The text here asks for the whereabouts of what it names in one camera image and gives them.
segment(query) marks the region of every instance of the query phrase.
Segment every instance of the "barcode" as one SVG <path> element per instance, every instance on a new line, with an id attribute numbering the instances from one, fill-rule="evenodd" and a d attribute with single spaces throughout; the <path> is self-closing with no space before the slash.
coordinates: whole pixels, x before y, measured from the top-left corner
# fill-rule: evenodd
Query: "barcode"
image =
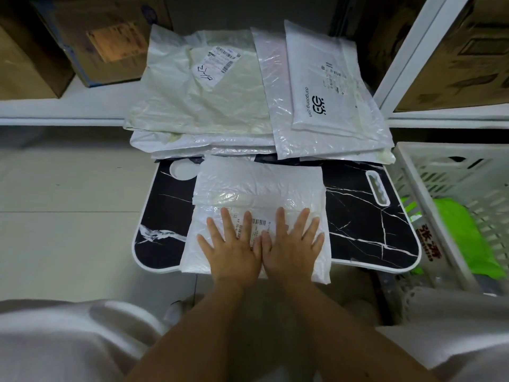
<path id="1" fill-rule="evenodd" d="M 228 63 L 226 63 L 226 65 L 223 67 L 221 72 L 223 72 L 225 74 L 226 71 L 228 71 L 228 68 L 230 68 L 232 66 L 232 64 L 233 64 L 233 61 L 229 61 Z"/>
<path id="2" fill-rule="evenodd" d="M 262 220 L 262 219 L 259 219 L 259 218 L 253 218 L 253 224 L 265 226 L 267 224 L 267 220 Z"/>
<path id="3" fill-rule="evenodd" d="M 230 52 L 225 51 L 221 47 L 216 47 L 219 52 L 221 52 L 223 55 L 226 55 L 226 57 L 229 57 L 230 59 L 234 59 L 235 55 L 232 55 Z"/>

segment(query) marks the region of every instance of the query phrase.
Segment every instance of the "white plastic basket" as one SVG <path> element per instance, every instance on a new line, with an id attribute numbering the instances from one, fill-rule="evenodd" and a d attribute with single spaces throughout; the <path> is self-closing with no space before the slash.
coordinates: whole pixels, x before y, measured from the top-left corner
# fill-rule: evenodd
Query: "white plastic basket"
<path id="1" fill-rule="evenodd" d="M 387 171 L 423 245 L 424 275 L 404 274 L 389 292 L 402 296 L 415 286 L 481 292 L 433 203 L 449 197 L 464 205 L 509 272 L 509 145 L 399 142 Z M 382 283 L 388 277 L 382 276 Z M 500 281 L 505 293 L 507 278 Z"/>

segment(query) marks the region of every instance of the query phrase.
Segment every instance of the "green plastic bag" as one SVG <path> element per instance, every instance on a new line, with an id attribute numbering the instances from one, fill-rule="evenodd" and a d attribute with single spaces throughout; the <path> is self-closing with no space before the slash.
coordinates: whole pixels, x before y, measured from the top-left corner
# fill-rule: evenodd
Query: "green plastic bag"
<path id="1" fill-rule="evenodd" d="M 451 198 L 433 199 L 433 202 L 470 271 L 473 274 L 487 275 L 493 279 L 506 277 L 504 269 L 495 260 L 490 245 L 481 235 L 468 210 Z M 405 210 L 411 211 L 415 206 L 416 203 L 413 202 Z M 414 271 L 419 274 L 423 273 L 420 268 L 416 268 Z"/>

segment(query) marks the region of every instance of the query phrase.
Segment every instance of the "label on cardboard box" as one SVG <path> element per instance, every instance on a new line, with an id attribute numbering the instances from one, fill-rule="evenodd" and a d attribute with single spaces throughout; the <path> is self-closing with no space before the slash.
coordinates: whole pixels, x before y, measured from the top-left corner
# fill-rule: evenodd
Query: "label on cardboard box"
<path id="1" fill-rule="evenodd" d="M 217 46 L 191 70 L 203 85 L 214 87 L 232 69 L 240 56 L 241 54 L 232 49 Z"/>
<path id="2" fill-rule="evenodd" d="M 86 35 L 105 63 L 146 53 L 149 49 L 135 22 L 94 29 Z"/>

